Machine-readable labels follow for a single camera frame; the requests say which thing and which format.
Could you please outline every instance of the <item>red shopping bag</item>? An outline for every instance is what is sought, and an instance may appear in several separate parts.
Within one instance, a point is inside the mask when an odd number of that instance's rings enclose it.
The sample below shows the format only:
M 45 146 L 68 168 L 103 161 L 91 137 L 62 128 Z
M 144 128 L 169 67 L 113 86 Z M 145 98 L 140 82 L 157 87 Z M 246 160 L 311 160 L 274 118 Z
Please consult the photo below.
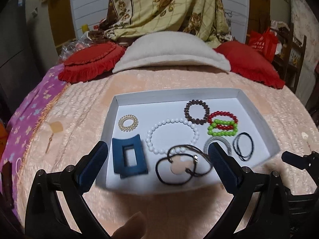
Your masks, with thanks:
M 263 34 L 251 31 L 248 46 L 261 53 L 269 62 L 272 62 L 275 56 L 275 51 L 278 43 L 278 38 L 268 28 Z

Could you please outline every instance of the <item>brown bead bracelet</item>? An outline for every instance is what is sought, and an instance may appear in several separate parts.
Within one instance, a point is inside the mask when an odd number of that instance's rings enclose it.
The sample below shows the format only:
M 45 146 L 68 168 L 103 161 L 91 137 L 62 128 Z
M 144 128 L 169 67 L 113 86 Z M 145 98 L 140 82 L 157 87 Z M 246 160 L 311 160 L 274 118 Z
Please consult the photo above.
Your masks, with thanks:
M 191 115 L 189 115 L 189 108 L 191 105 L 202 105 L 203 108 L 205 109 L 205 116 L 203 119 L 194 119 L 192 118 Z M 187 104 L 186 104 L 186 107 L 184 108 L 184 113 L 185 113 L 185 118 L 187 118 L 188 121 L 191 121 L 192 123 L 194 124 L 200 124 L 200 125 L 204 125 L 204 123 L 207 122 L 207 118 L 209 116 L 209 107 L 208 105 L 206 104 L 206 102 L 203 102 L 203 101 L 199 101 L 199 100 L 191 100 L 189 101 Z

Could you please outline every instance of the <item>white pillow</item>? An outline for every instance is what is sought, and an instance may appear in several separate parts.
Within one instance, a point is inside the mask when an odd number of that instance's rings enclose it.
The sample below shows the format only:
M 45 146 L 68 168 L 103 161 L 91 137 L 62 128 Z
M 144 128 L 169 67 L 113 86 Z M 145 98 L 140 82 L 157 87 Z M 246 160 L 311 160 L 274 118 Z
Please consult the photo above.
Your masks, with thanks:
M 209 65 L 230 71 L 224 55 L 198 37 L 177 31 L 161 31 L 138 38 L 125 52 L 113 73 L 142 66 Z

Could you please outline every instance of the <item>red bead bracelet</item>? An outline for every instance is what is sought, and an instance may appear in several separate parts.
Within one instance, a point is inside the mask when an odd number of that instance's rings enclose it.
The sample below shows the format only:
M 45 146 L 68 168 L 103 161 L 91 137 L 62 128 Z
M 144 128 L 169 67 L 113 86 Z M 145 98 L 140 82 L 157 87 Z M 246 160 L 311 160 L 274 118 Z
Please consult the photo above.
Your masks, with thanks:
M 233 119 L 233 123 L 236 123 L 236 124 L 238 123 L 238 119 L 237 119 L 237 117 L 234 114 L 232 114 L 230 112 L 220 112 L 220 111 L 216 111 L 216 112 L 213 112 L 212 114 L 210 114 L 208 116 L 207 122 L 211 124 L 213 122 L 212 118 L 214 118 L 216 116 L 228 116 L 228 117 Z M 222 124 L 224 124 L 224 123 L 223 122 L 216 123 L 216 128 L 221 129 L 221 130 L 232 130 L 232 129 L 234 129 L 234 126 L 232 124 L 229 124 L 229 125 L 222 125 Z

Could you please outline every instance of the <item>hand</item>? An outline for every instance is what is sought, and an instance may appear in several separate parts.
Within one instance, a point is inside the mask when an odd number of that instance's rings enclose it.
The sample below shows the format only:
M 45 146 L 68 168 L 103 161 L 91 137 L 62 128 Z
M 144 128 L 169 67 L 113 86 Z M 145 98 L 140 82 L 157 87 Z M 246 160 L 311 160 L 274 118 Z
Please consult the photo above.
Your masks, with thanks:
M 112 239 L 141 239 L 145 233 L 146 217 L 138 212 L 113 233 Z

